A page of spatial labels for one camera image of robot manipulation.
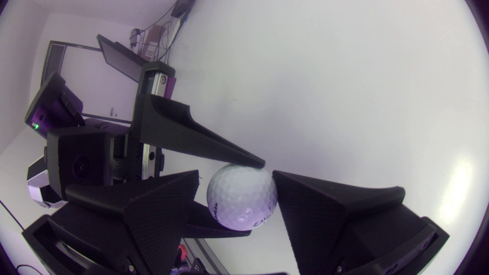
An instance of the cable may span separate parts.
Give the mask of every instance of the cable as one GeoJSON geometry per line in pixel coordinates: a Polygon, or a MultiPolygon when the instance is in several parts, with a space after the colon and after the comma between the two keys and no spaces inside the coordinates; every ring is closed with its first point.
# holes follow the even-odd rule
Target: cable
{"type": "Polygon", "coordinates": [[[17,266],[17,268],[15,269],[15,270],[17,271],[17,273],[19,273],[19,268],[21,268],[21,267],[23,267],[23,266],[25,266],[25,267],[30,267],[30,268],[34,269],[35,271],[37,271],[37,273],[39,273],[39,274],[43,275],[43,274],[42,274],[42,273],[41,273],[39,270],[37,270],[35,267],[30,266],[30,265],[18,265],[18,266],[17,266]]]}
{"type": "Polygon", "coordinates": [[[153,24],[151,24],[151,26],[149,26],[149,27],[147,27],[147,28],[143,29],[141,32],[146,32],[146,31],[147,31],[149,28],[151,28],[152,26],[156,25],[156,23],[158,23],[158,22],[159,22],[161,19],[163,19],[163,17],[165,17],[165,16],[166,16],[166,15],[167,15],[167,14],[168,14],[168,13],[169,13],[169,12],[170,12],[170,11],[171,11],[173,8],[174,8],[174,7],[175,7],[175,5],[176,5],[176,4],[177,4],[177,2],[175,2],[175,4],[173,4],[173,5],[172,5],[172,6],[171,6],[171,7],[168,9],[168,11],[166,11],[166,12],[165,12],[165,14],[163,14],[163,16],[162,16],[162,17],[160,17],[158,20],[156,20],[156,22],[154,22],[153,24]]]}
{"type": "Polygon", "coordinates": [[[178,33],[180,32],[180,30],[182,29],[182,24],[180,24],[180,26],[178,26],[178,29],[177,29],[177,32],[175,33],[175,37],[173,38],[172,40],[172,43],[168,46],[168,48],[166,49],[165,53],[163,53],[163,55],[158,59],[158,61],[160,61],[169,51],[170,49],[172,48],[173,46],[173,43],[175,42],[175,40],[177,39],[177,35],[178,33]]]}
{"type": "Polygon", "coordinates": [[[19,223],[19,221],[15,218],[14,214],[12,214],[12,212],[10,212],[10,210],[7,208],[7,206],[5,204],[3,204],[3,202],[0,200],[0,204],[3,205],[3,207],[5,208],[5,210],[7,210],[7,212],[10,214],[10,216],[17,222],[17,224],[21,227],[22,231],[24,231],[24,227],[21,225],[21,223],[19,223]]]}
{"type": "MultiPolygon", "coordinates": [[[[182,16],[182,18],[180,19],[180,25],[178,26],[178,29],[177,29],[177,32],[175,33],[175,36],[173,37],[173,40],[171,42],[171,44],[168,46],[167,50],[165,51],[165,53],[163,53],[163,55],[158,59],[158,61],[160,61],[164,56],[166,56],[167,54],[169,55],[170,54],[170,50],[172,49],[172,46],[173,46],[173,43],[175,42],[175,40],[177,39],[177,35],[178,33],[180,32],[180,30],[182,29],[182,26],[183,24],[187,21],[188,19],[188,15],[190,14],[190,11],[192,10],[192,8],[194,7],[195,5],[195,1],[193,2],[192,6],[185,12],[185,14],[182,16]]],[[[167,57],[167,62],[170,62],[170,57],[168,56],[167,57]]]]}
{"type": "Polygon", "coordinates": [[[173,17],[168,20],[165,24],[163,24],[163,26],[161,26],[161,29],[159,30],[159,36],[158,36],[158,52],[156,54],[156,58],[158,58],[159,56],[159,48],[161,47],[161,39],[162,39],[162,36],[161,36],[161,30],[165,27],[166,24],[169,23],[168,27],[165,28],[165,30],[163,31],[163,33],[166,31],[167,33],[170,33],[170,31],[168,30],[171,26],[172,26],[172,21],[173,21],[173,17]]]}

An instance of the red object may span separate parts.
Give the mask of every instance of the red object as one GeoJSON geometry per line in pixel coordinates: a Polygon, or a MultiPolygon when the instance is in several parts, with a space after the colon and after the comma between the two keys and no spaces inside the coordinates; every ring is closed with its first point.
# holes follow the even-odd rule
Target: red object
{"type": "Polygon", "coordinates": [[[179,245],[178,248],[182,250],[182,255],[180,256],[180,260],[184,260],[187,257],[187,249],[183,245],[179,245]]]}

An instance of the black 3d-printed part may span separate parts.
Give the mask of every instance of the black 3d-printed part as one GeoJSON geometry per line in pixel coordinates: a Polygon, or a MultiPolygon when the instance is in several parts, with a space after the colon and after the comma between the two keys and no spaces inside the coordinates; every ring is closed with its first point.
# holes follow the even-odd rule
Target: black 3d-printed part
{"type": "Polygon", "coordinates": [[[113,186],[69,185],[69,202],[123,219],[152,274],[168,274],[199,185],[198,171],[113,186]]]}
{"type": "Polygon", "coordinates": [[[236,231],[222,226],[212,217],[207,206],[192,202],[182,238],[231,238],[250,234],[251,230],[236,231]]]}
{"type": "Polygon", "coordinates": [[[401,187],[361,188],[281,171],[273,178],[303,275],[420,271],[426,256],[434,257],[434,240],[438,250],[446,241],[438,226],[402,205],[401,187]]]}
{"type": "Polygon", "coordinates": [[[132,134],[140,142],[189,155],[263,168],[265,161],[197,124],[188,105],[139,94],[132,134]]]}

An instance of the computer monitor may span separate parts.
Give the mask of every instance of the computer monitor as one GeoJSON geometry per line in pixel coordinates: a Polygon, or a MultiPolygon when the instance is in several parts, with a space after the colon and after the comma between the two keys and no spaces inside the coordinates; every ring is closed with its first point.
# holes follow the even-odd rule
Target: computer monitor
{"type": "Polygon", "coordinates": [[[147,61],[120,43],[114,43],[100,34],[97,35],[97,40],[105,62],[130,79],[139,82],[141,69],[147,61]]]}

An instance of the golf ball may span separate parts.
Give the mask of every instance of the golf ball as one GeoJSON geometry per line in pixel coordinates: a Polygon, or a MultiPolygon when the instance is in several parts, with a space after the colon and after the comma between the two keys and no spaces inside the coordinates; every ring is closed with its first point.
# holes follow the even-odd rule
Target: golf ball
{"type": "Polygon", "coordinates": [[[212,177],[207,205],[214,219],[233,230],[262,226],[277,206],[277,186],[264,169],[229,164],[212,177]]]}

